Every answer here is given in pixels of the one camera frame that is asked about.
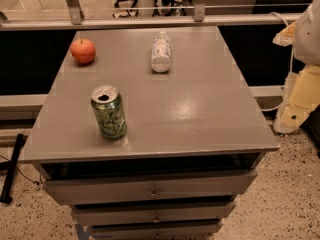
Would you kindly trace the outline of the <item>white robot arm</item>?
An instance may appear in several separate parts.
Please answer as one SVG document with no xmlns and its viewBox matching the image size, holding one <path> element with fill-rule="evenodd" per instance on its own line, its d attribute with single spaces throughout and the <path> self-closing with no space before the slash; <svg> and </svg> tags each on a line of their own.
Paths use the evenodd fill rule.
<svg viewBox="0 0 320 240">
<path fill-rule="evenodd" d="M 293 57 L 305 64 L 299 73 L 289 71 L 273 124 L 276 132 L 289 134 L 320 105 L 320 0 L 313 0 L 298 21 L 279 32 L 273 42 L 291 44 Z"/>
</svg>

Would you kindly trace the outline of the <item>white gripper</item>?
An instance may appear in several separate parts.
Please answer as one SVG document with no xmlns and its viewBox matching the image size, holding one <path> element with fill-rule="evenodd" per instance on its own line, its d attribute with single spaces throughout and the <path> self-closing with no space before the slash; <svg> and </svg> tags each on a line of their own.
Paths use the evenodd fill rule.
<svg viewBox="0 0 320 240">
<path fill-rule="evenodd" d="M 292 22 L 275 35 L 279 46 L 293 44 L 297 22 Z M 276 113 L 273 128 L 280 134 L 292 133 L 320 105 L 320 67 L 306 66 L 298 73 L 289 72 L 284 83 L 282 102 Z"/>
</svg>

